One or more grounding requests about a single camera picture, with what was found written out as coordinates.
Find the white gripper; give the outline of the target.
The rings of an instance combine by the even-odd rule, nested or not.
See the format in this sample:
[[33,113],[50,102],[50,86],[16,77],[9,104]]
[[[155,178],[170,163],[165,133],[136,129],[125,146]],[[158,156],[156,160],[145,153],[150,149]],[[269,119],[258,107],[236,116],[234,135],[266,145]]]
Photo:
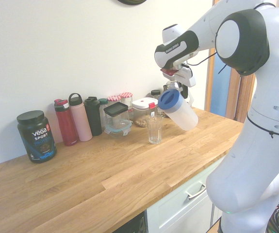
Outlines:
[[181,95],[184,98],[187,98],[188,87],[193,87],[196,85],[196,80],[195,77],[193,77],[193,72],[191,68],[187,65],[182,66],[177,72],[175,72],[174,78],[176,81],[182,84]]

